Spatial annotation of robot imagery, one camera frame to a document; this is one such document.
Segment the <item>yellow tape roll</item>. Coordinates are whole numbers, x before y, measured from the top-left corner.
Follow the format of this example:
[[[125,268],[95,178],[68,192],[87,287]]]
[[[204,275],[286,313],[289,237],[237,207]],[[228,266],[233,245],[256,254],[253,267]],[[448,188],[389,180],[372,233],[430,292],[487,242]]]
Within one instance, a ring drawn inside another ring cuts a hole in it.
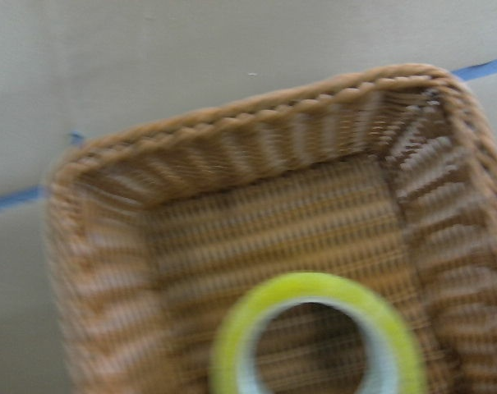
[[[319,304],[347,315],[366,348],[359,393],[425,393],[420,345],[402,315],[382,296],[345,277],[295,272],[251,288],[228,311],[215,335],[209,367],[212,393],[267,393],[255,366],[256,345],[283,311]]]

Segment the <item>brown wicker basket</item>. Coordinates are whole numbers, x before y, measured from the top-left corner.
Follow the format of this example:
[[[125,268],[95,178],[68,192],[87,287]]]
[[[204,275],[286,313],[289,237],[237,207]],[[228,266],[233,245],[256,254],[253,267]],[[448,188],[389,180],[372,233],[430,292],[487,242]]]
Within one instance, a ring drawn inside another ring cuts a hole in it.
[[[497,144],[434,66],[337,76],[137,126],[49,178],[75,393],[206,393],[215,330],[287,272],[360,282],[431,393],[497,393]]]

